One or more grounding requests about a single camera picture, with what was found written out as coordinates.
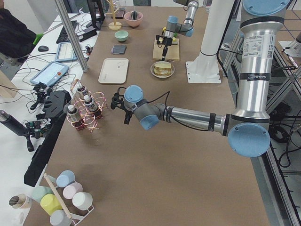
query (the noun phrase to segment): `white plate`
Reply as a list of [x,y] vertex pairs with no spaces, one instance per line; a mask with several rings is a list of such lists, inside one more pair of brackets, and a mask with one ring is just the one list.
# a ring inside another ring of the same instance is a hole
[[98,81],[103,84],[122,84],[127,79],[128,59],[106,58],[99,74]]
[[154,66],[155,66],[155,64],[159,64],[159,63],[169,63],[169,62],[168,62],[168,61],[158,61],[158,62],[153,63],[152,66],[150,67],[150,72],[151,72],[154,76],[156,76],[157,78],[165,79],[165,78],[168,78],[168,77],[170,77],[170,76],[173,75],[173,73],[174,73],[174,66],[173,66],[173,64],[171,64],[171,74],[170,74],[170,75],[167,75],[167,76],[164,76],[164,75],[156,75],[156,74],[154,73]]

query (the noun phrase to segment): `wooden mug tree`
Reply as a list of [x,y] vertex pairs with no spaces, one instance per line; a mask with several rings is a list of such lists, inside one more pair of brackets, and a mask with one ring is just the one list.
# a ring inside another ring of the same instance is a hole
[[111,13],[107,13],[107,14],[112,15],[113,17],[113,22],[109,23],[109,28],[111,30],[119,30],[122,27],[122,24],[116,21],[116,16],[115,16],[115,13],[119,10],[119,8],[114,9],[115,5],[113,4],[113,0],[107,0],[107,2],[109,3],[111,8]]

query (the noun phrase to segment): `paper cup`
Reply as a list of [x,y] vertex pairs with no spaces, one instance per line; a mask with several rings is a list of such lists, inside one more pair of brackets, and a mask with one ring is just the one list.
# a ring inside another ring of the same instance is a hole
[[14,209],[27,209],[32,206],[32,199],[25,194],[18,194],[19,197],[18,203],[13,205]]
[[80,210],[87,210],[92,205],[93,198],[90,193],[78,192],[72,198],[72,203]]
[[63,196],[66,199],[72,199],[76,193],[82,192],[82,191],[83,191],[83,186],[78,182],[74,182],[64,188]]
[[68,218],[64,210],[56,210],[50,216],[50,224],[52,226],[69,226],[72,218]]
[[62,210],[62,206],[54,194],[45,195],[40,203],[41,207],[51,216],[54,211]]
[[50,187],[37,186],[32,191],[32,198],[41,203],[42,198],[47,194],[53,194]]
[[66,187],[75,181],[75,175],[71,170],[65,170],[56,179],[56,184],[59,187]]

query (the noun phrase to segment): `computer mouse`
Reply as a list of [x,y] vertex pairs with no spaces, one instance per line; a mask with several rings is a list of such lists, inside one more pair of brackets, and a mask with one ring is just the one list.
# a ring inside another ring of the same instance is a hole
[[39,52],[46,52],[48,50],[49,50],[49,48],[47,46],[39,46],[39,48],[38,48]]

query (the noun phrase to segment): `pink bowl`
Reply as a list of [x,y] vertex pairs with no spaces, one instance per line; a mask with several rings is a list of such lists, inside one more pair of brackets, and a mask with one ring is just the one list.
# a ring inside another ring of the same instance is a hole
[[137,12],[137,19],[136,20],[132,20],[131,19],[131,12],[127,12],[124,14],[124,19],[126,20],[127,24],[131,27],[138,27],[143,19],[143,14],[141,12]]

